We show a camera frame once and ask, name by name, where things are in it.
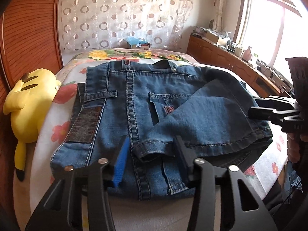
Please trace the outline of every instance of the wooden wall panel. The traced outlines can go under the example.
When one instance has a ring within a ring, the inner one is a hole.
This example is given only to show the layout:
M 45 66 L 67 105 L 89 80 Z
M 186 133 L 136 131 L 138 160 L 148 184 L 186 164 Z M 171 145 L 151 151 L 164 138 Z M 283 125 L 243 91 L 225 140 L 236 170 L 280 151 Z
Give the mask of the wooden wall panel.
M 58 0 L 11 0 L 0 16 L 0 204 L 15 219 L 13 209 L 14 152 L 17 140 L 5 98 L 25 72 L 39 68 L 56 74 L 62 68 Z
M 3 114 L 3 104 L 8 94 L 7 84 L 0 77 L 0 204 L 12 220 L 13 208 L 14 152 L 17 140 L 12 132 L 10 116 Z
M 12 0 L 0 24 L 3 68 L 9 87 L 39 68 L 62 67 L 57 33 L 58 0 Z

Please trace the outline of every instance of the curtain with circle pattern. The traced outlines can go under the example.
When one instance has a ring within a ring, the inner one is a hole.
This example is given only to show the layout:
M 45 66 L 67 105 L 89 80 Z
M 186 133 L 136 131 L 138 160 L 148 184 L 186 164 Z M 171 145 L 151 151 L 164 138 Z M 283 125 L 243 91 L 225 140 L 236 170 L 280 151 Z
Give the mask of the curtain with circle pattern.
M 61 50 L 127 46 L 129 37 L 154 49 L 180 51 L 184 22 L 193 0 L 60 0 Z

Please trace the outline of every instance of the blue gripper pad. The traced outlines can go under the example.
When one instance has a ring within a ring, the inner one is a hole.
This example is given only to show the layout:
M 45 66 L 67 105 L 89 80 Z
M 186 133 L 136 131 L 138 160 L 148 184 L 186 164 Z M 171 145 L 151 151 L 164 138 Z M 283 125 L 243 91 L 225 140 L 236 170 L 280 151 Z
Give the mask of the blue gripper pad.
M 123 179 L 123 173 L 126 165 L 126 160 L 127 160 L 127 154 L 128 150 L 130 147 L 130 141 L 128 136 L 123 136 L 120 140 L 120 152 L 118 154 L 118 157 L 114 163 L 114 168 L 113 168 L 113 186 L 117 187 L 119 183 Z

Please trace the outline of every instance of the metal screw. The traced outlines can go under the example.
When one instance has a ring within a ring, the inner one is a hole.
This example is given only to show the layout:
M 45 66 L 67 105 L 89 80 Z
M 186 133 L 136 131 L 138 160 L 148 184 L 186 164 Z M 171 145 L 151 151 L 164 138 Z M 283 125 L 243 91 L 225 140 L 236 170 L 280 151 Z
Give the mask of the metal screw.
M 201 165 L 201 164 L 205 163 L 205 160 L 203 160 L 202 158 L 197 158 L 197 159 L 195 159 L 195 163 Z
M 229 169 L 230 169 L 232 172 L 237 172 L 237 171 L 239 170 L 238 166 L 236 166 L 236 165 L 231 165 L 231 166 L 229 167 Z
M 65 170 L 66 172 L 72 171 L 73 169 L 74 169 L 74 166 L 73 166 L 73 165 L 67 165 L 67 166 L 64 167 L 64 170 Z
M 106 164 L 108 162 L 108 160 L 106 159 L 106 158 L 100 158 L 99 160 L 98 160 L 98 163 L 99 164 Z

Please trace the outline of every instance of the pikachu plush toy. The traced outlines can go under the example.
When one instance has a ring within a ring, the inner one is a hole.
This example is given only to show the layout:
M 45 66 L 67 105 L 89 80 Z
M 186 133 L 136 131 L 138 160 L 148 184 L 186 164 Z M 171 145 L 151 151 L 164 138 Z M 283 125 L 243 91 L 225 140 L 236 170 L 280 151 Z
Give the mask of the pikachu plush toy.
M 11 113 L 11 126 L 18 139 L 15 150 L 15 170 L 24 180 L 26 143 L 35 142 L 61 82 L 47 69 L 25 73 L 4 102 L 3 113 Z

